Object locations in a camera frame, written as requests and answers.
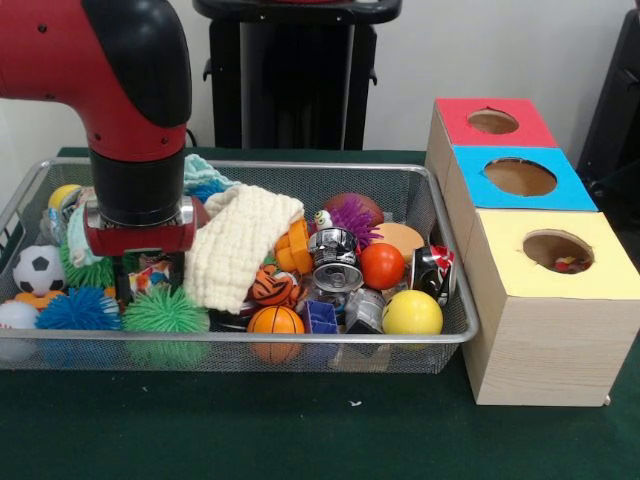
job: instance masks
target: wire mesh basket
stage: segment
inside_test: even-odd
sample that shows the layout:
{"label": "wire mesh basket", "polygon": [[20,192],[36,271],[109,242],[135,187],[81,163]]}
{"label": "wire mesh basket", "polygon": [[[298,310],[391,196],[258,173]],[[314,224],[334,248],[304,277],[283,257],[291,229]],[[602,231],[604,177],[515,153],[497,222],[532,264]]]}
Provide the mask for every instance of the wire mesh basket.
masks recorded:
{"label": "wire mesh basket", "polygon": [[[436,180],[422,167],[396,165],[212,162],[231,179],[297,197],[307,214],[347,191],[374,198],[396,222],[455,250]],[[0,216],[0,301],[18,290],[12,268],[23,248],[43,243],[39,222],[59,186],[91,185],[86,159],[35,166]],[[439,373],[478,318],[458,264],[457,288],[443,309],[441,335],[160,334],[0,329],[0,368],[207,372]]]}

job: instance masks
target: black stand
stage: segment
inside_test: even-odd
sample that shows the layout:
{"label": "black stand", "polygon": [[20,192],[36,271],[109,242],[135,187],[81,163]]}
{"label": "black stand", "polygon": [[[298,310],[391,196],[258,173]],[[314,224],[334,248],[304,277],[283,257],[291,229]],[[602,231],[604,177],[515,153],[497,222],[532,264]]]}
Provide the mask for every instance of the black stand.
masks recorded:
{"label": "black stand", "polygon": [[376,81],[371,26],[402,0],[320,5],[194,0],[212,19],[216,145],[360,150],[369,82]]}

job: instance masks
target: white ball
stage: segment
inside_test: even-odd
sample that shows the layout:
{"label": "white ball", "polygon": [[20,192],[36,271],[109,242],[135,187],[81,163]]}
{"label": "white ball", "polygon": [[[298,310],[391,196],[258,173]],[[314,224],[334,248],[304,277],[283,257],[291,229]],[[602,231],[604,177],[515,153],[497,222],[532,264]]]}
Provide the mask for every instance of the white ball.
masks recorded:
{"label": "white ball", "polygon": [[0,305],[0,328],[36,328],[38,310],[22,302]]}
{"label": "white ball", "polygon": [[[38,310],[22,302],[0,305],[0,328],[36,328]],[[37,351],[35,342],[13,338],[0,339],[0,361],[23,362]]]}
{"label": "white ball", "polygon": [[67,279],[60,250],[52,245],[25,248],[18,255],[13,280],[20,290],[38,297],[51,290],[62,290],[67,285]]}

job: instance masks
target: shape sorter box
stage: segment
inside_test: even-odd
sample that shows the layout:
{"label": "shape sorter box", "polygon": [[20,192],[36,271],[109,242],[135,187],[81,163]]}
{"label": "shape sorter box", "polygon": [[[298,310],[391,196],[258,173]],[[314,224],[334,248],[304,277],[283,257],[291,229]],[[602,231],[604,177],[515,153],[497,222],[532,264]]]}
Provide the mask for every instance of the shape sorter box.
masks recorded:
{"label": "shape sorter box", "polygon": [[454,146],[558,146],[530,100],[439,98],[427,146],[426,166],[444,191]]}
{"label": "shape sorter box", "polygon": [[[640,276],[601,213],[478,210],[463,347],[478,404],[601,406],[640,328]],[[580,273],[558,273],[577,259]]]}
{"label": "shape sorter box", "polygon": [[454,147],[444,201],[464,262],[476,208],[597,212],[559,148]]}

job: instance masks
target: orange toy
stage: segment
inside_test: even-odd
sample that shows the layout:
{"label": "orange toy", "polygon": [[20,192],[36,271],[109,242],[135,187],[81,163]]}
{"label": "orange toy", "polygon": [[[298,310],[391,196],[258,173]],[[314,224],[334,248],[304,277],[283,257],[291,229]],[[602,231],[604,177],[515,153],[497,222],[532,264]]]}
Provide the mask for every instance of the orange toy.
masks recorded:
{"label": "orange toy", "polygon": [[253,299],[260,305],[282,305],[294,307],[303,290],[296,285],[288,273],[276,274],[275,265],[265,265],[256,275],[251,287]]}
{"label": "orange toy", "polygon": [[36,297],[33,293],[23,292],[16,295],[16,298],[14,298],[14,300],[16,302],[26,303],[27,305],[31,305],[32,307],[37,308],[39,311],[42,311],[47,308],[51,300],[56,298],[58,295],[64,295],[64,293],[59,290],[52,290],[44,297]]}
{"label": "orange toy", "polygon": [[[300,317],[286,307],[267,307],[256,313],[247,332],[250,333],[304,333]],[[251,350],[266,363],[279,365],[293,360],[300,353],[299,343],[253,343]]]}
{"label": "orange toy", "polygon": [[276,260],[285,272],[298,271],[302,275],[311,273],[313,260],[307,250],[309,231],[307,222],[301,218],[291,225],[289,231],[276,243]]}

